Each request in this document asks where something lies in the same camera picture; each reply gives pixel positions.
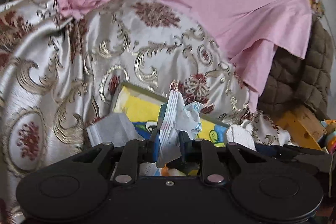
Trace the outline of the white striped sock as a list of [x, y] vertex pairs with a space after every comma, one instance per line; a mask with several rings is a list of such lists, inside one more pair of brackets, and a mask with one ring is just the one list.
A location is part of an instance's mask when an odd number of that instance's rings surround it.
[[159, 151], [157, 167], [163, 168], [164, 165], [180, 157], [178, 144], [178, 132], [175, 120], [178, 110], [184, 108], [183, 98], [180, 92], [171, 90], [166, 103], [161, 105], [158, 116], [159, 129]]

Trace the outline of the white soft cloth item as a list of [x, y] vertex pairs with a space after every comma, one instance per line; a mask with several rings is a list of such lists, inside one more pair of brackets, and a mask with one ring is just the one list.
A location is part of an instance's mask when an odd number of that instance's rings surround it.
[[253, 127], [250, 124], [232, 124], [224, 134], [224, 143], [228, 144], [234, 142], [256, 151], [255, 142], [252, 137], [252, 131]]

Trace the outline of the white crumpled patterned cloth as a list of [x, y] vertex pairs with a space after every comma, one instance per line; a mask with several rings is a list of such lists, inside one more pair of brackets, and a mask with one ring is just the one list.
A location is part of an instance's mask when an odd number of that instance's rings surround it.
[[202, 123], [199, 113], [202, 108], [199, 102], [192, 102], [185, 105], [184, 101], [178, 101], [174, 128], [187, 133], [190, 139], [195, 139], [202, 130]]

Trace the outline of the yellow cartoon frog towel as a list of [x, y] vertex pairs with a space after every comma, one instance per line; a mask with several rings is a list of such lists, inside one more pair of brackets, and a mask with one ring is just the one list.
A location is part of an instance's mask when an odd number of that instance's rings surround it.
[[205, 139], [216, 147], [224, 147], [226, 124], [201, 114], [203, 104], [186, 103], [180, 92], [171, 91], [169, 98], [137, 86], [121, 86], [114, 95], [113, 111], [124, 113], [136, 131], [145, 139], [157, 129], [154, 142], [154, 159], [157, 168], [165, 166], [181, 156], [179, 132], [187, 132], [191, 139]]

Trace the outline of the grey folded cloth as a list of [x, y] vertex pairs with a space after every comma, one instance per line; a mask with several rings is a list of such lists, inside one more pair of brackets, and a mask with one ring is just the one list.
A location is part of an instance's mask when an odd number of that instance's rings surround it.
[[111, 142], [114, 147], [123, 147], [130, 140], [144, 140], [124, 113], [112, 113], [87, 127], [91, 146]]

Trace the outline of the brown quilted jacket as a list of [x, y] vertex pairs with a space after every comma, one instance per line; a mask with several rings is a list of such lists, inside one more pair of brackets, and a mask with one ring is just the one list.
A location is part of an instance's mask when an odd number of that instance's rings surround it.
[[319, 119], [327, 119], [327, 95], [331, 82], [333, 42], [314, 15], [305, 58], [302, 60], [278, 48], [257, 109], [280, 115], [298, 105], [307, 107]]

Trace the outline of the cartoon wall poster right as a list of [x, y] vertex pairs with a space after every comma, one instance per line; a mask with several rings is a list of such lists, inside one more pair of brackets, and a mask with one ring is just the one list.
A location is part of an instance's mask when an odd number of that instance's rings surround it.
[[313, 14], [318, 18], [322, 19], [325, 15], [325, 7], [322, 0], [309, 0], [310, 7]]

